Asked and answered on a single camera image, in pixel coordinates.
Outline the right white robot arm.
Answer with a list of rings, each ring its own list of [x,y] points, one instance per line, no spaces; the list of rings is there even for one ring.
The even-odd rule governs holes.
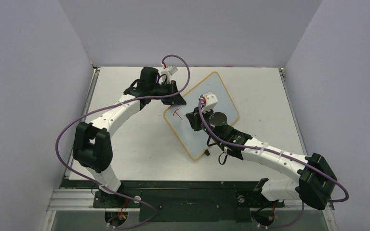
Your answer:
[[[194,131],[208,134],[208,146],[217,145],[226,156],[256,162],[289,177],[287,181],[262,179],[252,193],[256,204],[301,200],[323,210],[330,201],[337,177],[322,155],[299,155],[269,146],[230,126],[221,112],[210,110],[200,115],[194,108],[185,116]]]

